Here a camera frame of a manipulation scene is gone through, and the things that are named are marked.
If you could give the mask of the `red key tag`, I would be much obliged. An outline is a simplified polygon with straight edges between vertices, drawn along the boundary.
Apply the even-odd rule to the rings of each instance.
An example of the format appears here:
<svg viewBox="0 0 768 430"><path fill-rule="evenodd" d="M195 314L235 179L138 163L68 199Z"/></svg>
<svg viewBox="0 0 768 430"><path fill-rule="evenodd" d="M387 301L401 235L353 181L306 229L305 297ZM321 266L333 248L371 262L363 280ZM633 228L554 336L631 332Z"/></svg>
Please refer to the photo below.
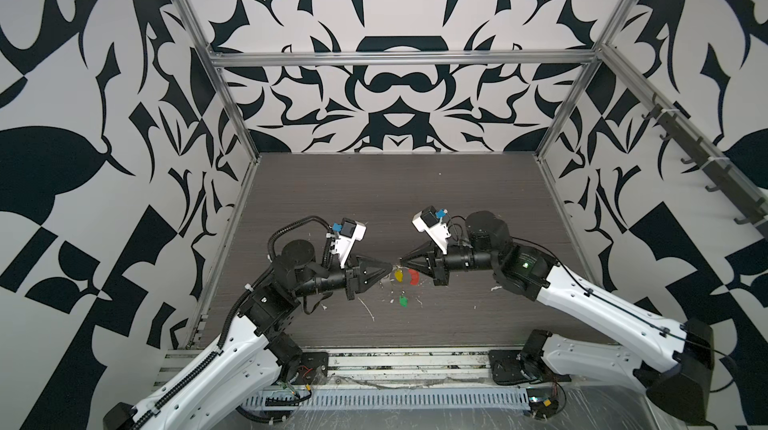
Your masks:
<svg viewBox="0 0 768 430"><path fill-rule="evenodd" d="M409 283L414 286L418 285L420 282L420 273L416 270L409 269L408 274L410 278Z"/></svg>

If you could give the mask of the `large wire keyring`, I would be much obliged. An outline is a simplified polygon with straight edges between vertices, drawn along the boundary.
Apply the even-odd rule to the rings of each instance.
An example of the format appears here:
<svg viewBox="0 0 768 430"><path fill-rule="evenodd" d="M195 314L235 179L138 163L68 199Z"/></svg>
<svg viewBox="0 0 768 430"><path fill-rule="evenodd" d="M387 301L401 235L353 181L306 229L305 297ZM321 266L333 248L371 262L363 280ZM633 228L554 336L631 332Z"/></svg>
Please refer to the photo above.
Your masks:
<svg viewBox="0 0 768 430"><path fill-rule="evenodd" d="M382 290L386 294L386 299L389 301L390 304L399 305L400 307L402 307L399 304L399 296L406 295L409 300L408 307L411 305L422 307L423 306L423 301L422 301L423 281L419 282L419 284L416 286L411 285L409 282L397 282L394 277L394 272L396 270L398 270L398 265L395 265L393 267L392 272L388 277L384 277L379 282L379 286L382 288Z"/></svg>

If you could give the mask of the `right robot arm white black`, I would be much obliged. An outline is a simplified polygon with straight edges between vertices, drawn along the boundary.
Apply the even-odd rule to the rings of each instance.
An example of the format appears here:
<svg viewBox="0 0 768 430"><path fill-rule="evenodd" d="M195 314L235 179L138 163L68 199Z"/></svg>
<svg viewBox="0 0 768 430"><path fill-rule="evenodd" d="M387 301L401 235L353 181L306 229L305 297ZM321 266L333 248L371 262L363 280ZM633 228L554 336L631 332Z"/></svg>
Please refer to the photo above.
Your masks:
<svg viewBox="0 0 768 430"><path fill-rule="evenodd" d="M705 425L715 367L706 323L680 322L632 304L573 273L542 246L515 239L494 213L473 212L455 238L450 217L432 206L412 223L429 242L401 264L445 286L456 271L489 271L503 289L564 312L610 338L608 344L533 331L518 359L527 379L550 372L623 386L690 425Z"/></svg>

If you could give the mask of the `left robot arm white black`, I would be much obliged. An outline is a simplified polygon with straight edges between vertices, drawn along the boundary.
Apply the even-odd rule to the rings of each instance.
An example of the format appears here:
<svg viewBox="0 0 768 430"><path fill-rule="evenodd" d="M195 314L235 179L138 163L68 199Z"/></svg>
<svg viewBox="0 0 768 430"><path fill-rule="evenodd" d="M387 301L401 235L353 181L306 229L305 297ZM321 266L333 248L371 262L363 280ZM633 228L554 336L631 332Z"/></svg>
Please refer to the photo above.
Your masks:
<svg viewBox="0 0 768 430"><path fill-rule="evenodd" d="M116 404L104 416L104 428L215 427L247 397L296 376L303 352L285 330L307 297L339 291L354 299L392 269L363 255L346 262L335 255L321 259L309 241L289 242L236 300L219 337L139 403Z"/></svg>

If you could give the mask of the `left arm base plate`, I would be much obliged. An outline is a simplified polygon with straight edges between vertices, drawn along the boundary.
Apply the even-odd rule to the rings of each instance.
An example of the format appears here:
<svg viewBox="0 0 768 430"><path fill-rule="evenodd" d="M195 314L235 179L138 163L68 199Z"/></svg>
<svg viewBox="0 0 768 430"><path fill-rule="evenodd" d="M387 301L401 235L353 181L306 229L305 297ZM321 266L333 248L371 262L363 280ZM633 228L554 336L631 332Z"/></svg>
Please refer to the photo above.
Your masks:
<svg viewBox="0 0 768 430"><path fill-rule="evenodd" d="M312 385L327 376L329 353L325 351L303 352L298 364L289 371L289 382L296 385Z"/></svg>

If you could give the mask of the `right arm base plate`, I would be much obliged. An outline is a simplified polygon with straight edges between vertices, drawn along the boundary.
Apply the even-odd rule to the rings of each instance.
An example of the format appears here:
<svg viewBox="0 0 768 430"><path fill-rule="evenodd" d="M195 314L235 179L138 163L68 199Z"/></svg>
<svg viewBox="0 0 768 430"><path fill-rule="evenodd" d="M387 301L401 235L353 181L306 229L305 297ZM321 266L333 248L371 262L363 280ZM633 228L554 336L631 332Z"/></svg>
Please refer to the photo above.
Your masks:
<svg viewBox="0 0 768 430"><path fill-rule="evenodd" d="M488 352L491 378L500 386L571 382L569 375L551 370L543 361L543 351L500 350Z"/></svg>

